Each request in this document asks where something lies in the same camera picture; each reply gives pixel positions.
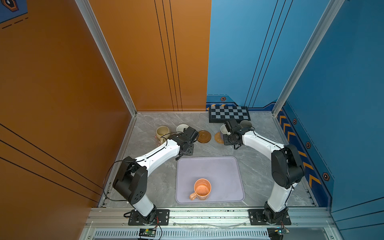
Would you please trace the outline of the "grey ceramic mug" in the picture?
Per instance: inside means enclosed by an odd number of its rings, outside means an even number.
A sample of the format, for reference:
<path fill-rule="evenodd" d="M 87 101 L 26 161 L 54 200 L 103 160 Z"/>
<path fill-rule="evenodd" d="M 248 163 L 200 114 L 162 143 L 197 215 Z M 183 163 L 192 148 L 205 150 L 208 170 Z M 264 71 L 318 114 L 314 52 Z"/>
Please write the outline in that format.
<path fill-rule="evenodd" d="M 241 127 L 244 129 L 244 128 L 252 128 L 253 127 L 253 125 L 252 125 L 252 123 L 250 122 L 250 121 L 247 121 L 247 120 L 243 120 L 243 121 L 241 121 L 241 123 L 240 123 L 240 125 L 241 125 Z"/>

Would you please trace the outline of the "brown wooden round coaster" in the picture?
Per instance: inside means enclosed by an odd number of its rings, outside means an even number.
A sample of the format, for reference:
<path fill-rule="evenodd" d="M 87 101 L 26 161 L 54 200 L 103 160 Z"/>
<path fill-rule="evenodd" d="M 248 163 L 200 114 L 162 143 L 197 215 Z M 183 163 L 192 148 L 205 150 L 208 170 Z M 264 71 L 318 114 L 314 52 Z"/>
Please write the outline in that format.
<path fill-rule="evenodd" d="M 212 139 L 212 135 L 210 132 L 206 130 L 201 130 L 199 131 L 199 136 L 197 141 L 202 144 L 208 143 Z"/>

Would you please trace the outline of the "woven rattan round coaster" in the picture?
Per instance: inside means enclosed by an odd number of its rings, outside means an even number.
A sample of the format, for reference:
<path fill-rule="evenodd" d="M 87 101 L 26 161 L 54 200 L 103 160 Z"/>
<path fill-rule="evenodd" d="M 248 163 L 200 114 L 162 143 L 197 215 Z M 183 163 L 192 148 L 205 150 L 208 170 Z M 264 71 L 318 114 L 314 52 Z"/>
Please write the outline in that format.
<path fill-rule="evenodd" d="M 214 138 L 215 138 L 215 141 L 216 141 L 217 143 L 222 144 L 222 145 L 224 144 L 224 140 L 223 140 L 223 138 L 222 138 L 222 133 L 221 133 L 221 132 L 217 132 L 217 133 L 215 134 Z"/>

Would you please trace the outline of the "purple white ceramic mug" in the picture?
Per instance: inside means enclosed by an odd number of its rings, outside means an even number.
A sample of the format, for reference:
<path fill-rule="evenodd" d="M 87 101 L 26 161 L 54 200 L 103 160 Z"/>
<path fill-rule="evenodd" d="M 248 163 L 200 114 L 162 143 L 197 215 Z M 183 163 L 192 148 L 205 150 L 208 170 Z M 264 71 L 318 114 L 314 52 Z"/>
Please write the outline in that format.
<path fill-rule="evenodd" d="M 226 125 L 222 125 L 221 128 L 220 128 L 220 131 L 221 131 L 221 134 L 222 135 L 228 135 L 228 130 L 227 130 L 227 127 Z"/>

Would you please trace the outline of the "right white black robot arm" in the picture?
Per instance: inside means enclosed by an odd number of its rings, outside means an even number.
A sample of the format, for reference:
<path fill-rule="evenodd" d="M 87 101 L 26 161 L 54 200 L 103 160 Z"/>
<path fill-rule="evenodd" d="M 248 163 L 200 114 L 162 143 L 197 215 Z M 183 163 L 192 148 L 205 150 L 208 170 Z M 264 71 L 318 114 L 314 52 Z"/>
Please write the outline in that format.
<path fill-rule="evenodd" d="M 304 163 L 294 145 L 283 145 L 257 134 L 252 129 L 228 130 L 224 144 L 234 149 L 245 145 L 271 160 L 274 186 L 262 213 L 262 221 L 274 225 L 288 215 L 287 203 L 297 184 L 305 176 Z"/>

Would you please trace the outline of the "orange ceramic mug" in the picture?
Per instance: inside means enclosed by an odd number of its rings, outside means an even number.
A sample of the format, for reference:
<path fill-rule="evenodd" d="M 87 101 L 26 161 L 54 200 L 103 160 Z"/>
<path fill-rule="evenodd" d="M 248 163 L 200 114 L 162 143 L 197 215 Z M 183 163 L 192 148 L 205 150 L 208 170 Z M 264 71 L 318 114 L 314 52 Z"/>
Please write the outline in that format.
<path fill-rule="evenodd" d="M 191 201 L 195 199 L 206 200 L 212 190 L 211 183 L 207 179 L 198 179 L 194 184 L 194 192 L 190 194 Z"/>

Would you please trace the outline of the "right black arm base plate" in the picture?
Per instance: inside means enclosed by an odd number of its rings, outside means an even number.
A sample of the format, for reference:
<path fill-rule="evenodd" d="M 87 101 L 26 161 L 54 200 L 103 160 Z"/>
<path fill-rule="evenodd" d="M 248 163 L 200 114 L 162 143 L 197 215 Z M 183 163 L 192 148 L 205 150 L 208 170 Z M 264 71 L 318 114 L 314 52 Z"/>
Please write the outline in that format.
<path fill-rule="evenodd" d="M 248 210 L 249 219 L 252 226 L 258 225 L 281 225 L 290 226 L 292 224 L 288 214 L 288 208 L 276 213 L 271 209 L 250 209 Z"/>

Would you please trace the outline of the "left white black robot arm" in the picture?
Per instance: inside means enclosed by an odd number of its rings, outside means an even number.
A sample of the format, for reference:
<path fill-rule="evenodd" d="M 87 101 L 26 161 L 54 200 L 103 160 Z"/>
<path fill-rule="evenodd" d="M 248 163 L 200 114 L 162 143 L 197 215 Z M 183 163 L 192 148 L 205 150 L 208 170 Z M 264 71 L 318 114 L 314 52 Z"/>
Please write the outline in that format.
<path fill-rule="evenodd" d="M 156 220 L 157 208 L 147 196 L 149 175 L 171 158 L 180 159 L 193 154 L 196 137 L 173 135 L 159 147 L 135 159 L 122 160 L 113 181 L 113 188 L 134 207 L 146 225 Z"/>

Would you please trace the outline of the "yellow ceramic mug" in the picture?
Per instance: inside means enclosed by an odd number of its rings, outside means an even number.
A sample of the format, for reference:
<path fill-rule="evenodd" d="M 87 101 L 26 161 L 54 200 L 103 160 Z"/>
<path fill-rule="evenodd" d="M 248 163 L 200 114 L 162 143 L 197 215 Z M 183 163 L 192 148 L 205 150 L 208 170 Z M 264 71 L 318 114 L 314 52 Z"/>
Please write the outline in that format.
<path fill-rule="evenodd" d="M 169 137 L 170 129 L 166 126 L 160 126 L 156 130 L 156 137 L 160 142 L 160 145 L 164 144 Z"/>

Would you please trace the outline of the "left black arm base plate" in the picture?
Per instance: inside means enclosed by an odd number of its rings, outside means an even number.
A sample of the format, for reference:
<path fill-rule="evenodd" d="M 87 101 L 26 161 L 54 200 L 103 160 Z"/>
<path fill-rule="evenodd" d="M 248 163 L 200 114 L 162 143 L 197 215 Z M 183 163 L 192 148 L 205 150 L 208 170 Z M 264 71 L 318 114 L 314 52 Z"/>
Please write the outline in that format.
<path fill-rule="evenodd" d="M 169 224 L 170 210 L 153 209 L 148 216 L 143 216 L 137 210 L 129 213 L 129 226 L 167 226 Z"/>

